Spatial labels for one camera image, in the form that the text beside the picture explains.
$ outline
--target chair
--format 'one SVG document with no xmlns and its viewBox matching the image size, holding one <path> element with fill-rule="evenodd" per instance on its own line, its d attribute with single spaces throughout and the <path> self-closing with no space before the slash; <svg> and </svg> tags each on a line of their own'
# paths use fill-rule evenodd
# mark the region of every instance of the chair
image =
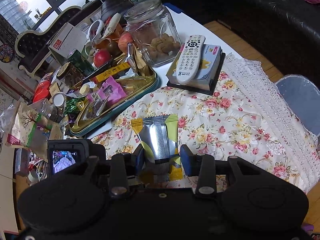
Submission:
<svg viewBox="0 0 320 240">
<path fill-rule="evenodd" d="M 286 75 L 276 86 L 288 106 L 302 124 L 317 137 L 320 136 L 320 91 L 301 75 Z"/>
<path fill-rule="evenodd" d="M 46 46 L 47 42 L 66 22 L 71 23 L 73 26 L 77 26 L 82 22 L 91 24 L 90 17 L 100 10 L 101 4 L 100 0 L 95 0 L 83 8 L 71 6 L 65 9 L 43 33 L 30 30 L 19 34 L 14 46 L 16 53 L 22 57 L 18 68 L 24 70 L 30 77 L 40 81 L 41 75 L 37 76 L 36 71 L 41 66 L 44 68 L 48 66 L 45 60 L 51 55 Z"/>
</svg>

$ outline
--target wooden floor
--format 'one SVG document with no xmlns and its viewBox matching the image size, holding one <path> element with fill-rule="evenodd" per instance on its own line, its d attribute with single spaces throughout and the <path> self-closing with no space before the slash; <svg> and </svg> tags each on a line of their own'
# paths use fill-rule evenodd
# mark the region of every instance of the wooden floor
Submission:
<svg viewBox="0 0 320 240">
<path fill-rule="evenodd" d="M 227 43 L 242 57 L 260 61 L 263 71 L 272 82 L 276 82 L 283 77 L 283 74 L 273 66 L 270 61 L 238 35 L 234 34 L 229 28 L 216 21 L 209 22 L 204 26 Z M 309 211 L 305 222 L 314 225 L 315 232 L 320 232 L 320 182 L 318 182 L 307 196 L 309 199 Z"/>
<path fill-rule="evenodd" d="M 263 57 L 263 55 L 261 55 L 254 47 L 245 42 L 227 27 L 216 21 L 209 22 L 204 26 L 238 52 L 242 57 L 249 60 L 260 61 L 263 71 L 272 82 L 276 82 L 283 77 L 283 74 L 273 66 L 269 60 Z"/>
</svg>

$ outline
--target green can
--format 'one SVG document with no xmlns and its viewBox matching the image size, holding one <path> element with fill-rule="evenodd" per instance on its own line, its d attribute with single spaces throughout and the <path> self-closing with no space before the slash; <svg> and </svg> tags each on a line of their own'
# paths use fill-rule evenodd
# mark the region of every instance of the green can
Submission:
<svg viewBox="0 0 320 240">
<path fill-rule="evenodd" d="M 81 55 L 77 49 L 74 49 L 70 52 L 68 60 L 86 77 L 94 72 L 93 66 Z"/>
</svg>

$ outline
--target pink candy wrapper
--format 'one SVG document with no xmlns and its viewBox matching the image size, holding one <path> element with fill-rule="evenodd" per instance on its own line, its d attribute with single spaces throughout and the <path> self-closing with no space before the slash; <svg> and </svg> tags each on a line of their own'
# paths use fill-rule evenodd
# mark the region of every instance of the pink candy wrapper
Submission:
<svg viewBox="0 0 320 240">
<path fill-rule="evenodd" d="M 109 77 L 102 84 L 102 87 L 98 92 L 94 92 L 87 96 L 90 102 L 106 99 L 108 101 L 108 106 L 114 105 L 124 97 L 126 97 L 126 93 L 113 77 Z"/>
</svg>

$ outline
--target building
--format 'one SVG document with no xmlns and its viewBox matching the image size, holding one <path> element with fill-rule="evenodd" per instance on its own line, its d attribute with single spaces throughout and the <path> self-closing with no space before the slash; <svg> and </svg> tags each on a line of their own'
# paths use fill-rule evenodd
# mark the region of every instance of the building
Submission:
<svg viewBox="0 0 320 240">
<path fill-rule="evenodd" d="M 31 12 L 24 12 L 16 0 L 0 0 L 0 14 L 18 33 L 31 29 L 35 22 L 30 18 Z"/>
</svg>

